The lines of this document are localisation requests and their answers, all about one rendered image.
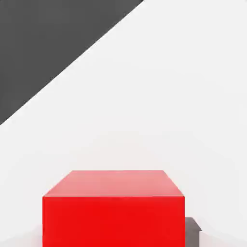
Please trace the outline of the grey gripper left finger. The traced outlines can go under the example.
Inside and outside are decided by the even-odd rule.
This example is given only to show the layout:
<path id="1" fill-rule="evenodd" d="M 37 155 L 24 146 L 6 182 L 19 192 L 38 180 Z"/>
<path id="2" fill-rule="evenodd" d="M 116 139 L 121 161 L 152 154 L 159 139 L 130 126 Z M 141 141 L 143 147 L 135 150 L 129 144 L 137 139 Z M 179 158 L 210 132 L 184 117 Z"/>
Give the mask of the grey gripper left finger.
<path id="1" fill-rule="evenodd" d="M 3 242 L 3 247 L 42 247 L 42 226 Z"/>

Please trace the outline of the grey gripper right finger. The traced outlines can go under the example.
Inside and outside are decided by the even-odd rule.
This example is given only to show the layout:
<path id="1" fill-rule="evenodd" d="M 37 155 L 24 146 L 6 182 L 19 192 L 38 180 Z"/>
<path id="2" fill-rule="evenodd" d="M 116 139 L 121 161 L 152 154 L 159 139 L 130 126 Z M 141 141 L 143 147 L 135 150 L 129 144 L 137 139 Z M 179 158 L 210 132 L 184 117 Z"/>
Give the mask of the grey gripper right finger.
<path id="1" fill-rule="evenodd" d="M 239 239 L 229 234 L 202 230 L 192 217 L 185 218 L 186 247 L 239 247 Z"/>

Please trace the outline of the small red cube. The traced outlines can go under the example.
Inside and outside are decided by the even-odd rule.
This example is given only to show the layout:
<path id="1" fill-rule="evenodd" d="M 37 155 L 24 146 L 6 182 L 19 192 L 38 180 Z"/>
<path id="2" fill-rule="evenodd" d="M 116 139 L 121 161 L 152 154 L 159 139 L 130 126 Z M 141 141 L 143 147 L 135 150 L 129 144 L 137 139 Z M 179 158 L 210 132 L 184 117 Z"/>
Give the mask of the small red cube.
<path id="1" fill-rule="evenodd" d="M 42 199 L 42 247 L 185 247 L 185 197 L 162 170 L 74 170 Z"/>

